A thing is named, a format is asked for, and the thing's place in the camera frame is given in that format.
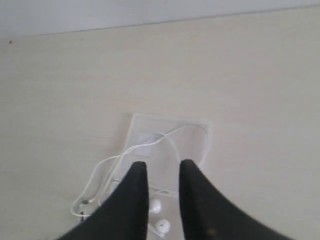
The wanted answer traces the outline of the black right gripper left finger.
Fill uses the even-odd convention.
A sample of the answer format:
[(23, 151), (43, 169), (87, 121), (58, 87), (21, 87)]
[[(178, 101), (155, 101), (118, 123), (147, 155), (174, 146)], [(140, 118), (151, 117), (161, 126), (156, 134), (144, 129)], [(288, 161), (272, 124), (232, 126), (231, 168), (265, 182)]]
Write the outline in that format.
[(148, 234), (147, 165), (134, 162), (111, 196), (60, 240), (145, 240)]

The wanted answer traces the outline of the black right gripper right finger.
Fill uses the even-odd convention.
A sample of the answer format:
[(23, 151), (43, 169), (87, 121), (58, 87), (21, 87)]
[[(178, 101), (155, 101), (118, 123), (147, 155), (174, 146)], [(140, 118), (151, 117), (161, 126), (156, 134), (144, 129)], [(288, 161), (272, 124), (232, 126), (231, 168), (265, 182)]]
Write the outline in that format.
[(275, 239), (275, 232), (227, 200), (191, 159), (180, 163), (179, 207), (186, 240)]

